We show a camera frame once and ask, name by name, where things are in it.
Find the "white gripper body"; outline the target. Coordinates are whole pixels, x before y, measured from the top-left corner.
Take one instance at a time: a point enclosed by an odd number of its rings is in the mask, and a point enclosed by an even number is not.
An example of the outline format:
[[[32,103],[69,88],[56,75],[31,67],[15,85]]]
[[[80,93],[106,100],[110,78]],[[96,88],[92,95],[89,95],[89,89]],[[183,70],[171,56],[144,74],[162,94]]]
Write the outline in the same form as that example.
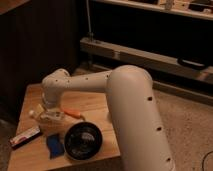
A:
[[[42,104],[38,104],[36,121],[45,135],[52,135],[63,130],[65,114],[59,108],[46,109]]]

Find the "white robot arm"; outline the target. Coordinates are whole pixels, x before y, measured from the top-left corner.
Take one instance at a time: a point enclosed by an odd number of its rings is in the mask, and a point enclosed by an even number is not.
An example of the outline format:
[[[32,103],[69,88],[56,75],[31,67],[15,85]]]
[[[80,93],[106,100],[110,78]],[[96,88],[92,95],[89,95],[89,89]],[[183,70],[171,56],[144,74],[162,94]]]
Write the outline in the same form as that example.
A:
[[[109,114],[125,171],[176,171],[153,93],[150,74],[137,66],[71,76],[58,69],[42,80],[42,106],[60,105],[66,91],[106,95]]]

